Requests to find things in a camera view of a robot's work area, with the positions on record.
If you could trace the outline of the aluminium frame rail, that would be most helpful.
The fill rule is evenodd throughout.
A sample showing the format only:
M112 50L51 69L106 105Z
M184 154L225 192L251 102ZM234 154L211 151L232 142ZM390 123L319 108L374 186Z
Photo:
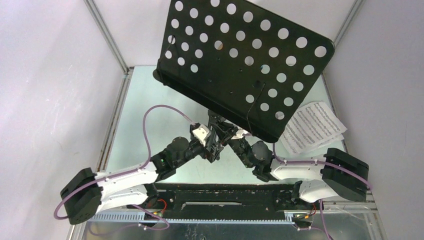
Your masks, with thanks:
M159 222L134 207L109 210L75 226L70 240L380 240L377 207L371 193L354 202L332 197L319 201L310 218L291 221Z

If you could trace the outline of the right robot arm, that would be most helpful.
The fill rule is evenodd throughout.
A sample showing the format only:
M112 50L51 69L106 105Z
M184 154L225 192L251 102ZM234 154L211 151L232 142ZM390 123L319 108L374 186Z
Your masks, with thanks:
M308 159L281 158L275 148L263 141L250 145L243 138L223 142L237 155L243 165L262 182L295 180L291 204L304 209L310 203L332 197L362 202L371 188L368 182L369 165L338 149Z

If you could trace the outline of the black music stand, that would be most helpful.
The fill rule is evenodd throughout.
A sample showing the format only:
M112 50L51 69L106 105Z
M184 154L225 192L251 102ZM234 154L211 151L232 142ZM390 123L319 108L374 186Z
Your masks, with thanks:
M154 78L276 143L334 42L247 0L172 0Z

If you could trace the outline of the sheet music page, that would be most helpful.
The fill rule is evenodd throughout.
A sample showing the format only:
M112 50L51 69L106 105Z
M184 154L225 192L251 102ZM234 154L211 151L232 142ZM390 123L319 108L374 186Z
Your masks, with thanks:
M296 110L284 131L286 129L316 131L327 136L343 134L347 130L331 108L323 101L310 102Z
M314 130L310 132L286 129L279 140L290 154L300 155L342 141L344 140L344 136L342 134L321 134Z

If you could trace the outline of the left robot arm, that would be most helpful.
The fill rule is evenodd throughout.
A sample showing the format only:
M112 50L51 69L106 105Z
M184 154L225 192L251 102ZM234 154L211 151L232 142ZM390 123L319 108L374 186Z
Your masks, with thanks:
M112 208L126 205L153 208L158 202L154 183L171 177L196 157L214 162L223 148L216 137L207 140L206 144L196 137L191 140L176 137L146 164L116 172L93 172L89 167L84 168L60 191L65 219L77 225Z

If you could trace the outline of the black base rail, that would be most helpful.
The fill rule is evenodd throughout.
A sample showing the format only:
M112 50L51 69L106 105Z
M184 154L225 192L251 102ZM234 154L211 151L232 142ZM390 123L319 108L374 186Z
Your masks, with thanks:
M319 202L300 198L300 184L152 183L139 204L168 221L290 222L309 219Z

